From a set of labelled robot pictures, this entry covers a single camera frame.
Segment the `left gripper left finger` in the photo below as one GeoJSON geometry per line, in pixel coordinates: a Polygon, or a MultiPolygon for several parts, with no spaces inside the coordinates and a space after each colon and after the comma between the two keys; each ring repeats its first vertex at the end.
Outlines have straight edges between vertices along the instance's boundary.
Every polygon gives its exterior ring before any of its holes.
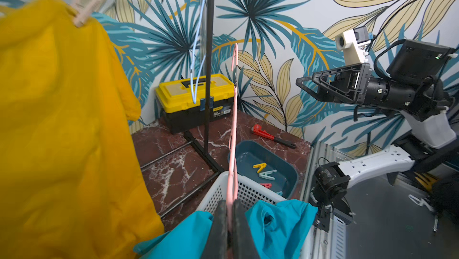
{"type": "Polygon", "coordinates": [[[228,248],[228,215],[225,200],[220,200],[201,259],[226,259],[228,248]]]}

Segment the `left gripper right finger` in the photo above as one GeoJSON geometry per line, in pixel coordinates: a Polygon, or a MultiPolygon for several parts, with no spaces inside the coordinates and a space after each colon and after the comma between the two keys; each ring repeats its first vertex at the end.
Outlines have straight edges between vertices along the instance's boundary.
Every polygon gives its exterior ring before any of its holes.
{"type": "Polygon", "coordinates": [[[233,203],[232,249],[234,259],[259,259],[245,209],[239,199],[233,203]]]}

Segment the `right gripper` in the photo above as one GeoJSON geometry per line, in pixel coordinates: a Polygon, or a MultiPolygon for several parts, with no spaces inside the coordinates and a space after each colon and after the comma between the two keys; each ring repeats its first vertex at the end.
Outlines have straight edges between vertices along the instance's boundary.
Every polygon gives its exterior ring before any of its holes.
{"type": "Polygon", "coordinates": [[[297,78],[296,85],[320,102],[363,104],[370,78],[370,64],[360,63],[297,78]]]}

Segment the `teal blue t-shirt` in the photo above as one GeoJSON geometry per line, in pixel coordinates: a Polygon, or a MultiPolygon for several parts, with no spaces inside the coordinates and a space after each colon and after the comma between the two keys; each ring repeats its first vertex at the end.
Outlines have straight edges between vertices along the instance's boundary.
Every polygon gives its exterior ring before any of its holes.
{"type": "MultiPolygon", "coordinates": [[[[259,200],[245,212],[262,259],[298,259],[318,208],[300,200],[276,205],[259,200]]],[[[196,211],[172,231],[137,244],[140,259],[198,259],[204,251],[213,215],[196,211]]]]}

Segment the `pink wire hanger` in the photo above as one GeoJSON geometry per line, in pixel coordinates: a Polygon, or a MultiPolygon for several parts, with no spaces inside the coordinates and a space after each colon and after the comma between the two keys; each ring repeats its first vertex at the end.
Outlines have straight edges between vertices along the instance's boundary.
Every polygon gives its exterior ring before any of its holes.
{"type": "Polygon", "coordinates": [[[228,169],[228,179],[227,179],[227,196],[226,196],[226,206],[227,206],[227,222],[228,222],[228,231],[232,232],[233,230],[233,205],[238,195],[238,178],[237,178],[237,163],[235,159],[235,147],[237,139],[237,98],[238,98],[238,87],[237,80],[234,81],[234,102],[233,102],[233,112],[232,112],[232,126],[231,126],[231,137],[229,141],[229,169],[228,169]]]}

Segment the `red clothespin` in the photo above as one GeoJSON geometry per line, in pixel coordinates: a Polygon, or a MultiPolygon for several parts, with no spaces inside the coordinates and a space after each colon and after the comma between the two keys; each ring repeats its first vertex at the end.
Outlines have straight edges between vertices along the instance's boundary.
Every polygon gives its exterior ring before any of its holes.
{"type": "Polygon", "coordinates": [[[272,187],[271,183],[261,183],[261,185],[267,189],[270,189],[272,187]]]}

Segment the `pale green clothespin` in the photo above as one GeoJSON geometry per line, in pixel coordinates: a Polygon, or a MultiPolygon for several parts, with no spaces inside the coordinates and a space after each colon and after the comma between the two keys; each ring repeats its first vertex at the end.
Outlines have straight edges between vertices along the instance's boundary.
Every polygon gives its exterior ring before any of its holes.
{"type": "Polygon", "coordinates": [[[264,179],[264,180],[275,181],[276,178],[273,176],[273,174],[275,174],[275,173],[277,173],[276,169],[260,172],[258,174],[258,176],[259,176],[259,178],[264,179]]]}

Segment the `yellow clothespin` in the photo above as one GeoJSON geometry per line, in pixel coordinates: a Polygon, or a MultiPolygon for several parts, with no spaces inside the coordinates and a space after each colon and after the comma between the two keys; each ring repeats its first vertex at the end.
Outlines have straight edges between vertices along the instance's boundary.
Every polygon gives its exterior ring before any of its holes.
{"type": "Polygon", "coordinates": [[[257,174],[260,174],[267,167],[266,163],[257,163],[252,166],[253,169],[256,169],[257,174]]]}

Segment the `yellow t-shirt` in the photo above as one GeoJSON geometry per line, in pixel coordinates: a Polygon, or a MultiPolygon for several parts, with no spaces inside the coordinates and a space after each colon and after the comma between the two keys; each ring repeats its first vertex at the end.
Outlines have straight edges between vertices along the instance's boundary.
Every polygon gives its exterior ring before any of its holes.
{"type": "Polygon", "coordinates": [[[61,0],[1,18],[1,257],[133,259],[164,232],[129,131],[140,117],[99,21],[61,0]]]}

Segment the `beige clothespin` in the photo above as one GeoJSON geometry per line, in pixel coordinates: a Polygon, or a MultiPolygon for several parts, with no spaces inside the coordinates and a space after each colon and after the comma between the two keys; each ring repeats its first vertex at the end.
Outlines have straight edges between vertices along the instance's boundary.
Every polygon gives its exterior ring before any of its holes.
{"type": "Polygon", "coordinates": [[[86,5],[81,4],[81,0],[72,0],[71,6],[77,11],[73,19],[75,27],[80,28],[91,17],[92,13],[98,10],[103,0],[90,0],[86,5]]]}

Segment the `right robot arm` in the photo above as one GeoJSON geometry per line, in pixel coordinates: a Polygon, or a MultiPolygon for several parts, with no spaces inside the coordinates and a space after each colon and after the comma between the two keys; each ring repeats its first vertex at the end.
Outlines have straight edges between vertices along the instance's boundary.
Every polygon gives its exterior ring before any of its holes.
{"type": "Polygon", "coordinates": [[[397,40],[399,51],[387,71],[367,59],[370,42],[340,40],[344,67],[314,73],[296,80],[296,85],[315,100],[373,108],[388,118],[401,115],[410,134],[388,148],[359,160],[331,162],[314,172],[312,203],[318,208],[314,225],[329,229],[332,214],[351,221],[344,197],[362,181],[384,174],[401,173],[459,147],[457,133],[447,113],[454,99],[444,89],[440,71],[457,56],[455,48],[416,40],[397,40]]]}

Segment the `white plastic basket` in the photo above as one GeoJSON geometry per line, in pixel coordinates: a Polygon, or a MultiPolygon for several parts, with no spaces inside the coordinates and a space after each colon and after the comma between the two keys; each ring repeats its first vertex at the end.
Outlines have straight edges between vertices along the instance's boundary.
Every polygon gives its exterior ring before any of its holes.
{"type": "MultiPolygon", "coordinates": [[[[197,211],[210,212],[214,214],[218,203],[226,200],[227,195],[228,171],[220,174],[203,200],[197,207],[197,211]]],[[[245,210],[252,208],[259,200],[276,205],[278,202],[286,200],[275,192],[261,186],[255,181],[239,175],[238,176],[238,199],[240,199],[245,210]]]]}

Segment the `red pipe wrench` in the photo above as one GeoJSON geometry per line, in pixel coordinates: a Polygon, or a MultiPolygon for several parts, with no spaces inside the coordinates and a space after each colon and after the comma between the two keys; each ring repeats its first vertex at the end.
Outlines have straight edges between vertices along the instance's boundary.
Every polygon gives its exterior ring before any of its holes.
{"type": "Polygon", "coordinates": [[[287,141],[287,140],[283,140],[279,137],[275,137],[274,135],[271,135],[269,134],[267,131],[263,130],[262,129],[262,126],[261,125],[254,125],[251,129],[252,133],[259,136],[259,137],[262,137],[262,138],[266,138],[268,140],[271,140],[271,141],[274,141],[276,143],[279,143],[279,144],[282,144],[286,147],[289,147],[291,149],[296,149],[296,144],[294,144],[293,142],[291,141],[287,141]]]}

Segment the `dark teal tray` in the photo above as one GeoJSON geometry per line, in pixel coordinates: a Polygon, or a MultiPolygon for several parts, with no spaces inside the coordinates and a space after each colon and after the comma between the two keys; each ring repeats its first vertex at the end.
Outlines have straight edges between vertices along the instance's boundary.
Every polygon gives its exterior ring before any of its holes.
{"type": "Polygon", "coordinates": [[[292,165],[262,145],[249,140],[240,142],[235,149],[235,159],[237,171],[240,175],[259,184],[271,183],[270,190],[286,199],[290,199],[294,194],[298,183],[297,171],[292,165]],[[267,164],[267,167],[262,172],[276,169],[277,173],[273,174],[276,180],[269,181],[259,178],[256,169],[252,168],[257,163],[267,164]]]}

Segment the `black clothes rack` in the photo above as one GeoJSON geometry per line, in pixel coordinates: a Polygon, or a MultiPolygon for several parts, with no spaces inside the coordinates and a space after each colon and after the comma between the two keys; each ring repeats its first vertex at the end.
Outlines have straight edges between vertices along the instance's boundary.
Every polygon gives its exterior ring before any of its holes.
{"type": "Polygon", "coordinates": [[[141,166],[141,170],[146,170],[152,167],[154,164],[162,161],[166,157],[176,153],[179,150],[182,150],[188,146],[191,146],[194,151],[202,158],[204,163],[214,172],[208,179],[204,180],[200,183],[197,187],[193,188],[192,191],[185,194],[180,199],[174,201],[164,212],[160,214],[161,218],[165,218],[168,216],[173,210],[175,210],[178,206],[186,203],[192,197],[195,196],[196,193],[201,191],[205,188],[212,180],[218,177],[221,173],[223,173],[224,169],[214,160],[213,157],[209,154],[209,132],[210,132],[210,115],[211,115],[211,107],[212,100],[210,99],[210,80],[211,80],[211,72],[212,72],[212,42],[213,42],[213,16],[214,16],[214,8],[215,8],[215,0],[203,0],[203,4],[207,5],[207,13],[206,13],[206,54],[203,57],[203,63],[206,65],[206,97],[205,97],[205,117],[204,117],[204,142],[200,144],[197,139],[192,135],[190,131],[184,132],[184,138],[186,139],[186,143],[178,146],[177,148],[172,149],[171,151],[161,155],[160,157],[150,161],[141,166]]]}

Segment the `yellow black toolbox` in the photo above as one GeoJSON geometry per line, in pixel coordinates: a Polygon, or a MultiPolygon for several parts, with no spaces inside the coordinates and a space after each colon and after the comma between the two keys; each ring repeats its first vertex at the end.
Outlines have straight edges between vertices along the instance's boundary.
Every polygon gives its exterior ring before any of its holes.
{"type": "MultiPolygon", "coordinates": [[[[182,79],[160,83],[155,89],[161,105],[161,117],[171,134],[177,134],[205,122],[206,78],[182,79]]],[[[210,121],[228,117],[233,110],[234,83],[222,74],[211,75],[210,121]]]]}

